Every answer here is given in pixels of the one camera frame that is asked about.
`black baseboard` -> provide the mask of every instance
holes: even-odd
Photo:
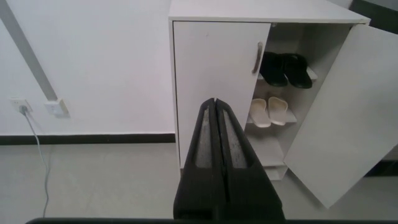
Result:
[[[392,177],[398,176],[398,162],[392,161],[380,161],[377,163],[365,177]]]
[[[40,144],[174,143],[174,134],[87,134],[39,136]],[[0,136],[0,146],[36,144],[34,136]]]

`tiled floor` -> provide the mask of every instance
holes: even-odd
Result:
[[[42,146],[50,156],[48,217],[172,218],[175,144]],[[0,223],[39,217],[44,167],[36,146],[0,146]],[[398,178],[361,180],[324,209],[291,173],[274,187],[289,219],[398,220]]]

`power cord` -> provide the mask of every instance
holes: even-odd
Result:
[[[47,205],[49,204],[49,192],[47,190],[47,182],[49,181],[49,173],[50,173],[50,167],[49,165],[47,165],[47,163],[44,161],[44,157],[42,154],[42,150],[40,148],[40,141],[39,138],[36,135],[35,130],[32,127],[32,124],[30,123],[29,117],[27,116],[27,114],[29,113],[28,109],[26,106],[20,106],[19,107],[19,112],[21,114],[23,114],[30,126],[30,129],[32,130],[35,138],[36,138],[36,142],[37,142],[37,148],[39,149],[39,153],[40,153],[40,157],[42,158],[42,162],[45,166],[45,179],[44,179],[44,190],[45,190],[45,196],[46,196],[46,200],[45,200],[45,205],[44,205],[44,209],[43,209],[43,218],[45,217],[45,211],[47,210]]]

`wall socket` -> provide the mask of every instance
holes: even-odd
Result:
[[[47,108],[47,111],[50,114],[53,114],[55,116],[68,114],[67,106],[61,98],[59,98],[57,101],[48,101],[44,103],[44,106]]]
[[[32,112],[32,108],[30,105],[27,103],[26,99],[23,98],[8,98],[10,101],[11,105],[14,107],[15,110],[19,112],[19,107],[20,106],[26,106],[27,110],[29,112]]]

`slipper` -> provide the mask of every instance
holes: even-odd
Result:
[[[277,125],[285,125],[286,123],[287,103],[277,97],[270,97],[268,99],[269,119],[272,123]]]
[[[265,52],[262,57],[260,75],[271,86],[287,86],[287,79],[283,73],[283,60],[279,54]]]
[[[253,99],[251,101],[249,116],[259,128],[268,128],[271,126],[266,108],[267,102],[263,99]]]
[[[311,88],[312,81],[307,73],[307,61],[299,54],[282,54],[283,71],[288,81],[296,88]]]

